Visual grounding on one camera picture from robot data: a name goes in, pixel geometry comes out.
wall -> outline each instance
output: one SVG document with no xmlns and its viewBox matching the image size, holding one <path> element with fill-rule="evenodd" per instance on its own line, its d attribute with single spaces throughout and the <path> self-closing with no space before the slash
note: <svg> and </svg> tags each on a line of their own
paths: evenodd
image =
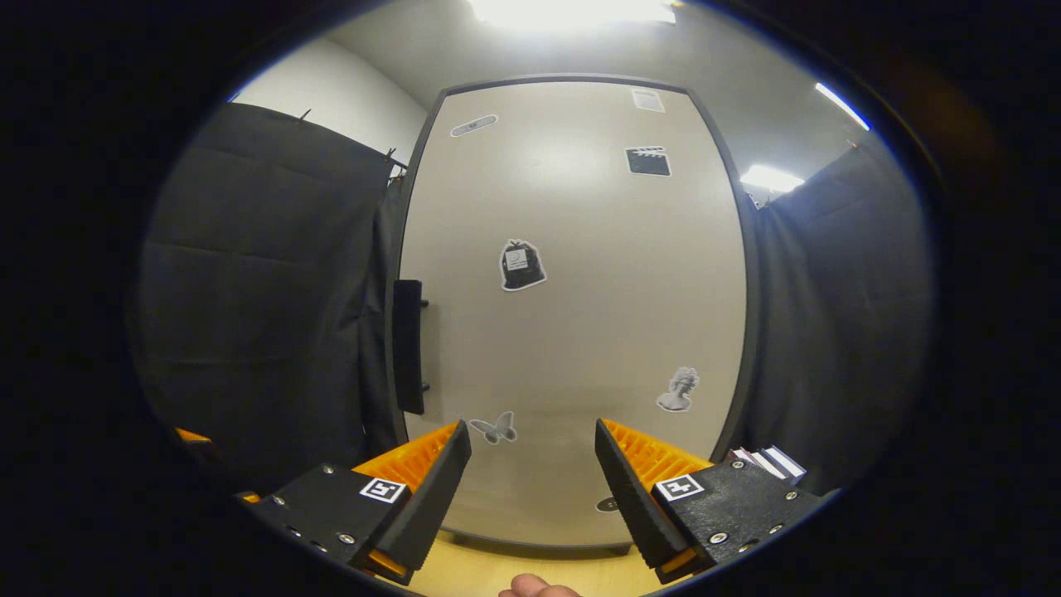
<svg viewBox="0 0 1061 597">
<path fill-rule="evenodd" d="M 316 39 L 273 65 L 232 100 L 320 124 L 408 163 L 427 111 L 356 54 Z"/>
</svg>

fluorescent light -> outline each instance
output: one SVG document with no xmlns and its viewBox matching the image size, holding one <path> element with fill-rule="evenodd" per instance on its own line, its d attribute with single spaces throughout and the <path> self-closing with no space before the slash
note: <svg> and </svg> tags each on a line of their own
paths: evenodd
<svg viewBox="0 0 1061 597">
<path fill-rule="evenodd" d="M 468 0 L 479 20 L 499 27 L 575 29 L 616 21 L 674 24 L 673 0 Z"/>
<path fill-rule="evenodd" d="M 819 92 L 821 92 L 822 95 L 825 95 L 830 100 L 833 100 L 833 103 L 836 104 L 836 105 L 838 105 L 838 106 L 840 106 L 840 108 L 843 111 L 848 112 L 848 116 L 850 116 L 851 118 L 854 118 L 855 122 L 857 122 L 859 126 L 862 126 L 863 128 L 869 130 L 869 124 L 866 124 L 866 121 L 863 120 L 857 113 L 855 113 L 855 110 L 851 109 L 851 106 L 849 106 L 848 104 L 846 104 L 843 102 L 843 100 L 840 99 L 839 95 L 837 95 L 836 93 L 833 92 L 832 89 L 830 89 L 829 87 L 825 87 L 821 83 L 818 83 L 817 85 L 815 85 L 814 88 L 817 89 Z"/>
<path fill-rule="evenodd" d="M 741 181 L 746 185 L 764 187 L 775 191 L 788 192 L 803 183 L 803 178 L 793 176 L 788 172 L 767 168 L 759 163 L 748 169 L 748 173 L 741 176 Z"/>
</svg>

label sticker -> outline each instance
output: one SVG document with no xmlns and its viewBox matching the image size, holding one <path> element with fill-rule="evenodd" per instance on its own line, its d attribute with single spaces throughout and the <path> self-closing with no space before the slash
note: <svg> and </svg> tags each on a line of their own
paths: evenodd
<svg viewBox="0 0 1061 597">
<path fill-rule="evenodd" d="M 671 175 L 671 162 L 666 157 L 666 148 L 659 145 L 626 147 L 626 163 L 630 166 L 630 172 L 634 174 Z"/>
<path fill-rule="evenodd" d="M 490 124 L 493 124 L 497 121 L 498 121 L 498 115 L 497 113 L 491 113 L 489 116 L 484 116 L 482 118 L 476 118 L 475 120 L 472 120 L 471 122 L 465 122 L 464 124 L 462 124 L 459 126 L 454 126 L 453 129 L 450 130 L 450 136 L 451 137 L 459 137 L 460 135 L 467 135 L 468 133 L 471 133 L 472 130 L 479 130 L 480 128 L 485 128 L 485 127 L 489 126 Z"/>
<path fill-rule="evenodd" d="M 691 367 L 679 367 L 671 379 L 671 391 L 656 399 L 656 406 L 667 412 L 688 412 L 693 406 L 689 394 L 700 383 L 700 376 Z"/>
<path fill-rule="evenodd" d="M 505 251 L 505 264 L 509 269 L 522 269 L 527 266 L 527 249 L 517 248 Z"/>
<path fill-rule="evenodd" d="M 515 442 L 519 435 L 516 434 L 516 426 L 514 425 L 514 420 L 516 419 L 516 414 L 508 410 L 502 412 L 498 417 L 498 422 L 493 425 L 482 421 L 480 419 L 472 419 L 468 422 L 472 429 L 475 429 L 480 434 L 483 434 L 483 439 L 490 445 L 498 445 L 501 443 L 502 438 L 509 442 Z"/>
<path fill-rule="evenodd" d="M 396 484 L 386 479 L 373 478 L 371 481 L 368 481 L 365 489 L 361 490 L 359 493 L 365 497 L 370 497 L 387 504 L 394 504 L 404 489 L 405 484 Z"/>
<path fill-rule="evenodd" d="M 653 91 L 651 89 L 630 89 L 630 94 L 633 95 L 633 105 L 640 109 L 666 111 L 663 109 L 663 100 L 660 99 L 659 91 Z"/>
<path fill-rule="evenodd" d="M 614 512 L 619 510 L 619 504 L 615 503 L 614 497 L 609 495 L 608 497 L 597 503 L 596 509 L 597 512 L 604 512 L 607 514 L 608 512 Z"/>
<path fill-rule="evenodd" d="M 545 281 L 545 265 L 538 247 L 525 240 L 508 239 L 501 248 L 501 287 L 508 292 L 523 289 Z"/>
<path fill-rule="evenodd" d="M 680 477 L 660 481 L 656 484 L 656 487 L 659 488 L 660 493 L 663 494 L 663 497 L 665 497 L 667 502 L 689 497 L 703 491 L 700 484 L 697 484 L 696 479 L 690 477 L 689 475 L 682 475 Z"/>
</svg>

orange gripper pad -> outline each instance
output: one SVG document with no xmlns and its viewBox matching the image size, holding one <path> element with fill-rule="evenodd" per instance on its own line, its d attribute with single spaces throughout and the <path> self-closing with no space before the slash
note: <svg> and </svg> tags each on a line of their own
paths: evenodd
<svg viewBox="0 0 1061 597">
<path fill-rule="evenodd" d="M 353 472 L 396 484 L 405 484 L 411 492 L 416 493 L 423 478 L 428 476 L 428 471 L 431 471 L 431 467 L 441 454 L 446 442 L 456 431 L 457 423 L 454 422 L 386 454 L 381 454 L 368 462 L 354 467 Z"/>
<path fill-rule="evenodd" d="M 633 469 L 645 491 L 651 493 L 653 486 L 712 467 L 711 462 L 689 454 L 651 436 L 602 419 L 615 443 L 622 449 L 627 462 Z"/>
</svg>

black fabric backdrop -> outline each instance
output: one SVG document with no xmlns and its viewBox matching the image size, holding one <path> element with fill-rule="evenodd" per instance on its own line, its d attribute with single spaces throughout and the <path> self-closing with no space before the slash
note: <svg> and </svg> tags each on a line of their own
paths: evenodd
<svg viewBox="0 0 1061 597">
<path fill-rule="evenodd" d="M 925 213 L 867 135 L 756 215 L 763 327 L 734 444 L 776 444 L 820 494 L 868 470 L 917 397 L 935 296 Z"/>
<path fill-rule="evenodd" d="M 160 193 L 134 317 L 141 374 L 162 421 L 213 440 L 231 489 L 266 493 L 396 445 L 377 215 L 392 165 L 229 103 Z"/>
</svg>

